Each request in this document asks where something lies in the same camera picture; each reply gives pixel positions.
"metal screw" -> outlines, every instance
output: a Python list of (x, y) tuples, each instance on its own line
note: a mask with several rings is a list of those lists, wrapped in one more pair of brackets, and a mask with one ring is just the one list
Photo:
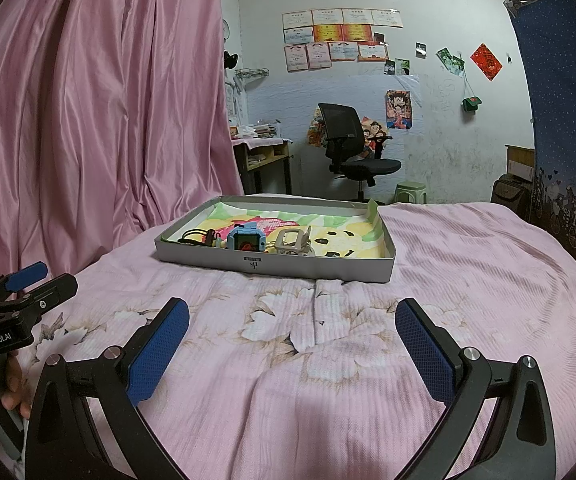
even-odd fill
[(476, 361), (477, 359), (479, 359), (481, 357), (479, 350), (477, 350), (476, 348), (473, 348), (472, 346), (465, 348), (463, 350), (463, 354), (466, 357), (466, 359), (470, 359), (471, 361)]
[(529, 368), (535, 368), (537, 365), (537, 361), (535, 361), (534, 358), (530, 357), (529, 355), (525, 356), (522, 359), (522, 362)]
[(48, 366), (55, 366), (59, 362), (59, 359), (61, 358), (62, 356), (60, 356), (59, 354), (51, 354), (46, 359), (46, 364)]
[(119, 346), (111, 346), (104, 350), (104, 357), (106, 359), (117, 359), (122, 354), (122, 349)]

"blue curtain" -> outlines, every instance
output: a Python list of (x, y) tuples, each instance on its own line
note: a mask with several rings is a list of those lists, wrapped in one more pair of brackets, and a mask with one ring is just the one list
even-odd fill
[(511, 14), (534, 117), (530, 221), (576, 259), (576, 1), (516, 2)]

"floral bedsheet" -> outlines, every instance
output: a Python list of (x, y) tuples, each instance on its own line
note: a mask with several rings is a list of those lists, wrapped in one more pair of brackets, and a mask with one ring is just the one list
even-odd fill
[[(394, 329), (398, 302), (414, 297), (462, 346), (497, 360), (536, 357), (562, 478), (576, 461), (574, 260), (498, 205), (402, 204), (380, 214), (398, 252), (387, 284), (162, 263), (153, 240), (167, 226), (151, 229), (78, 274), (78, 294), (35, 327), (22, 366), (36, 385), (50, 354), (97, 356), (183, 298), (188, 333), (140, 411), (191, 479), (392, 480), (444, 408)], [(129, 472), (91, 406), (113, 463)], [(453, 472), (469, 464), (486, 420)]]

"suitcase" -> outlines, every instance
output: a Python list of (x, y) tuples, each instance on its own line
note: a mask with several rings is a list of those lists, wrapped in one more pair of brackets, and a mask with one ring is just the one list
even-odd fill
[(528, 221), (530, 214), (530, 195), (532, 190), (529, 183), (523, 183), (511, 175), (502, 175), (492, 188), (490, 201), (493, 204), (505, 205), (515, 212), (519, 218)]

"blue gripper pad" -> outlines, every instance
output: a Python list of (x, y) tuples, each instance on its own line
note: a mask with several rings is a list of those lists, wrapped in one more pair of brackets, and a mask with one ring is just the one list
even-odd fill
[(454, 367), (417, 317), (408, 300), (397, 305), (395, 327), (430, 396), (434, 400), (450, 404), (455, 394)]
[(190, 313), (179, 300), (130, 365), (126, 393), (133, 406), (149, 399), (188, 330)]
[(11, 274), (6, 281), (8, 292), (19, 292), (33, 283), (39, 282), (48, 276), (48, 267), (43, 262), (37, 262)]

